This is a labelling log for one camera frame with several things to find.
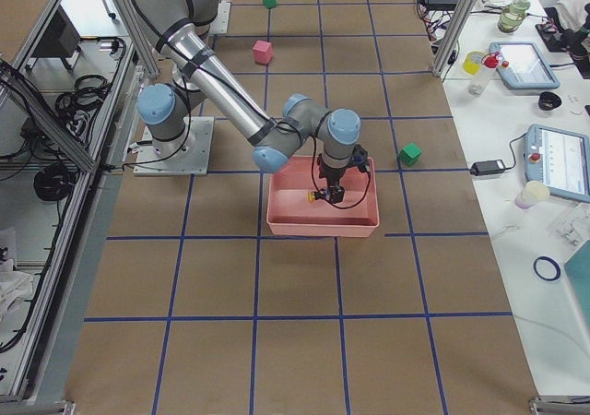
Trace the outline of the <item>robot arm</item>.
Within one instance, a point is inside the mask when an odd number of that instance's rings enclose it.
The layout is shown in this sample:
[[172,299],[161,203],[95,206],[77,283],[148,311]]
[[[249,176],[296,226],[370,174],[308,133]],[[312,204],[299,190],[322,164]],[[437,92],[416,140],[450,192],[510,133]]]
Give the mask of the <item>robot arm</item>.
[[356,167],[369,170],[368,156],[359,143],[360,118],[350,109],[329,110],[296,93],[283,107],[280,120],[269,117],[222,64],[204,40],[218,15],[221,0],[131,0],[155,51],[171,59],[179,100],[191,92],[211,100],[253,147],[252,158],[267,173],[278,172],[307,139],[321,141],[313,155],[312,178],[323,179],[311,198],[340,208],[345,189],[340,181]]

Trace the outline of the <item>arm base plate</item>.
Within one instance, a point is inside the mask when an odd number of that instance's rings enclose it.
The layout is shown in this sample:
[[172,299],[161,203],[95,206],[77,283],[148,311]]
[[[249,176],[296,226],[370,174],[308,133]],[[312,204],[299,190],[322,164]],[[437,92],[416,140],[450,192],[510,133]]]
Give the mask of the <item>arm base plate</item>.
[[208,25],[207,34],[209,36],[225,36],[228,33],[230,25],[230,11],[230,0],[221,0],[218,3],[218,13],[216,17]]
[[136,154],[133,168],[137,176],[205,176],[215,121],[210,116],[185,117],[185,131],[170,142],[153,138],[144,127],[142,139],[148,144],[141,146]]

